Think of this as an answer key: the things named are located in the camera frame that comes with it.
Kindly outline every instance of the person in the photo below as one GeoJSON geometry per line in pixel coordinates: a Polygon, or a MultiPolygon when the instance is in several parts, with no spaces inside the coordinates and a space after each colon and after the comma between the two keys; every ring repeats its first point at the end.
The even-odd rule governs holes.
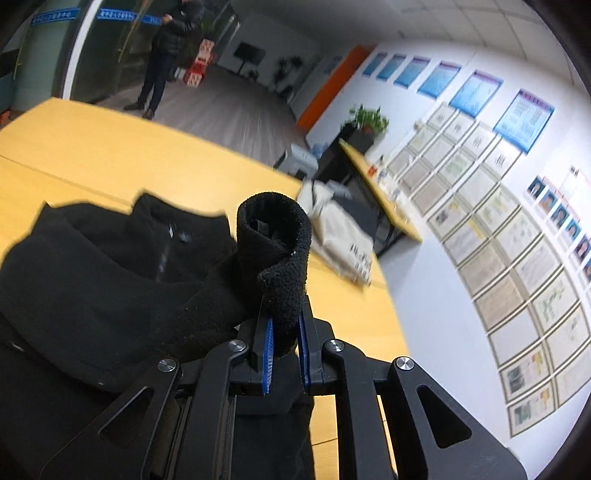
{"type": "Polygon", "coordinates": [[[176,7],[162,17],[162,26],[152,39],[152,52],[148,60],[144,86],[135,103],[123,107],[125,111],[143,110],[150,91],[154,89],[143,118],[152,120],[164,94],[168,74],[181,49],[181,39],[190,35],[202,16],[200,0],[178,0],[176,7]]]}

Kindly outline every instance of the black jacket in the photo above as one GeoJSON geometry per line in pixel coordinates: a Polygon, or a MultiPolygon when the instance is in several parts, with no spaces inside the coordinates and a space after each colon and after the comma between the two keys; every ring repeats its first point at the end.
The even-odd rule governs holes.
{"type": "Polygon", "coordinates": [[[182,3],[178,0],[176,7],[167,12],[173,20],[162,25],[152,40],[152,49],[173,56],[181,50],[181,39],[187,37],[197,28],[203,16],[203,5],[199,0],[182,3]]]}

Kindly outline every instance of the blue poster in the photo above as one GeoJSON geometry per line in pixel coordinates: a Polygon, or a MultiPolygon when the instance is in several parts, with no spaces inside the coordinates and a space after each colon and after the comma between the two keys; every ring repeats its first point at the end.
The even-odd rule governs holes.
{"type": "Polygon", "coordinates": [[[367,65],[367,67],[365,67],[365,70],[363,71],[363,75],[365,75],[366,77],[371,76],[371,74],[378,69],[379,65],[384,61],[384,58],[386,58],[387,56],[388,56],[388,54],[384,51],[381,51],[380,53],[378,53],[374,57],[374,59],[369,62],[369,65],[367,65]]]}
{"type": "Polygon", "coordinates": [[[410,84],[414,82],[421,72],[427,68],[431,59],[424,57],[414,57],[402,73],[398,76],[394,83],[403,87],[410,87],[410,84]]]}
{"type": "Polygon", "coordinates": [[[378,73],[377,79],[388,80],[400,65],[404,62],[406,55],[395,54],[394,57],[388,60],[386,66],[378,73]]]}
{"type": "Polygon", "coordinates": [[[429,95],[429,97],[438,98],[461,69],[461,65],[446,61],[441,62],[419,87],[418,92],[429,95]]]}
{"type": "Polygon", "coordinates": [[[449,102],[449,105],[475,118],[503,85],[503,80],[476,70],[449,102]]]}
{"type": "Polygon", "coordinates": [[[552,113],[553,106],[525,90],[520,90],[494,131],[520,150],[529,153],[552,113]]]}

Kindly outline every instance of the yellow table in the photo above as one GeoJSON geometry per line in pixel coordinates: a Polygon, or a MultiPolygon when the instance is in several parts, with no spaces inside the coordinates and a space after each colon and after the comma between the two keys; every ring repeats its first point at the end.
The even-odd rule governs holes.
{"type": "MultiPolygon", "coordinates": [[[[27,234],[43,202],[90,201],[127,212],[141,190],[182,208],[236,211],[264,191],[295,197],[299,182],[253,160],[161,125],[76,102],[50,99],[0,131],[0,255],[27,234]]],[[[307,292],[314,315],[368,356],[392,361],[408,350],[377,262],[370,287],[341,280],[312,255],[307,292]]],[[[317,478],[336,479],[333,397],[316,399],[310,425],[317,478]]]]}

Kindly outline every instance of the floor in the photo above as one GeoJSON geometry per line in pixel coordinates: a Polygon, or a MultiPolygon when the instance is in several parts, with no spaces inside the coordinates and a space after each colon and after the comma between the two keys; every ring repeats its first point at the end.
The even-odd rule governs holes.
{"type": "MultiPolygon", "coordinates": [[[[100,103],[121,110],[141,86],[100,103]]],[[[272,166],[295,143],[308,149],[289,106],[261,85],[210,67],[198,88],[169,83],[154,121],[272,166]]]]}

